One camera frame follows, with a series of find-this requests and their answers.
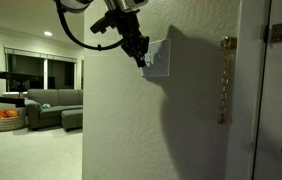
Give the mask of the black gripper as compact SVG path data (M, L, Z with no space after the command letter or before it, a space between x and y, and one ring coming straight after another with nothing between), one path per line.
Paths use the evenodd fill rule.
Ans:
M110 26L116 28L122 36L122 39L111 44L110 48L121 46L128 56L135 58L137 66L143 68L146 66L144 56L148 51L149 37L143 36L139 30L138 13L139 10L123 12L116 9L107 11L105 15L110 19Z

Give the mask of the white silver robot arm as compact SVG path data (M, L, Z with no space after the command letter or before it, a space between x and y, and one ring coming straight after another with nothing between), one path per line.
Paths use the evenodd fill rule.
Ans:
M146 66L145 55L148 52L149 37L143 36L139 30L139 22L137 14L140 7L146 5L148 0L104 0L107 6L107 12L104 16L95 22L90 30L96 34L98 32L105 33L108 27L116 28L122 39L118 42L96 47L87 45L78 40L70 31L64 14L82 13L94 0L53 0L56 5L58 17L61 26L66 35L77 45L97 51L105 51L121 47L123 51L132 57L139 68Z

